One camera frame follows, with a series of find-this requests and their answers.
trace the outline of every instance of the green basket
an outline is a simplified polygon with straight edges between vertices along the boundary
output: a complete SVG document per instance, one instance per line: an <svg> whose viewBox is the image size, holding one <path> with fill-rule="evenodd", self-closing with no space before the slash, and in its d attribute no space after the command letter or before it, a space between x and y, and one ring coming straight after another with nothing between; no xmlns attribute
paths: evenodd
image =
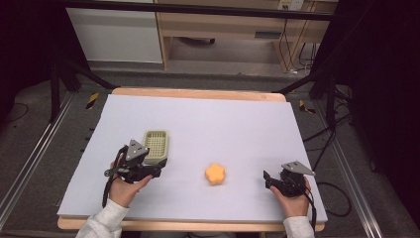
<svg viewBox="0 0 420 238"><path fill-rule="evenodd" d="M145 164L157 165L160 161L167 159L167 146L168 146L167 132L160 131L147 131L143 138L143 145L149 147L149 154L145 157Z"/></svg>

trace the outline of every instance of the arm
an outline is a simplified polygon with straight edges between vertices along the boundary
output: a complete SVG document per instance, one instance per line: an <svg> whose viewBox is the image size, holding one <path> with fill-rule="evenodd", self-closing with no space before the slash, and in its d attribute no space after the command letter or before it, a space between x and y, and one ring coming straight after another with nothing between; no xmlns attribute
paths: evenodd
<svg viewBox="0 0 420 238"><path fill-rule="evenodd" d="M306 187L310 190L308 180L306 180ZM307 217L309 200L305 195L300 195L296 197L286 197L281 192L271 186L269 188L272 193L277 197L278 201L281 203L286 219L284 220L284 226L286 228L287 237L294 238L312 238L314 236L314 231L309 219Z"/></svg>
<svg viewBox="0 0 420 238"><path fill-rule="evenodd" d="M80 228L76 237L120 237L120 223L129 211L129 205L140 189L145 187L152 176L137 183L126 183L114 175L107 205L97 214L90 216Z"/></svg>

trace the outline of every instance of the hand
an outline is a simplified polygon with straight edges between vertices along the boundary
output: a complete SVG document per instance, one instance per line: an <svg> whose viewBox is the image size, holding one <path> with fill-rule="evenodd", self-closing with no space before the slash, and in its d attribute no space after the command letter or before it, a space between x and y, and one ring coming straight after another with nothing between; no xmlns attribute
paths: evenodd
<svg viewBox="0 0 420 238"><path fill-rule="evenodd" d="M306 194L308 194L311 190L311 186L309 185L307 178L305 178L305 181L306 187L308 188L306 189ZM269 189L272 191L272 193L274 193L274 195L283 206L286 218L292 216L307 216L309 200L304 194L295 197L287 197L281 194L281 192L273 185Z"/></svg>
<svg viewBox="0 0 420 238"><path fill-rule="evenodd" d="M115 180L112 182L109 198L115 203L128 208L136 193L145 187L152 178L152 176L147 176L139 182L127 183L123 181L119 175L114 175Z"/></svg>

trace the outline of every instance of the orange object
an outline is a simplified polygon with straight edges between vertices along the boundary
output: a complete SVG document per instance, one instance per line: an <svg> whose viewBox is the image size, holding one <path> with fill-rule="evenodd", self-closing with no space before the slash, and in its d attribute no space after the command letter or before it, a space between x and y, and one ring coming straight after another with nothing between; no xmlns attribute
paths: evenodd
<svg viewBox="0 0 420 238"><path fill-rule="evenodd" d="M210 181L210 184L220 184L225 179L225 168L221 165L213 163L209 168L207 168L206 177Z"/></svg>

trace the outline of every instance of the white cabinet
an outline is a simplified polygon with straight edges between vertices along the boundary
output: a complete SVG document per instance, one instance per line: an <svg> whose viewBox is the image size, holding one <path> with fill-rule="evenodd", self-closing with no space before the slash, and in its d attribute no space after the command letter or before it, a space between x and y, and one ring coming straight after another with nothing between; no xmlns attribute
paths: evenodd
<svg viewBox="0 0 420 238"><path fill-rule="evenodd" d="M155 13L70 8L67 13L89 61L162 63Z"/></svg>

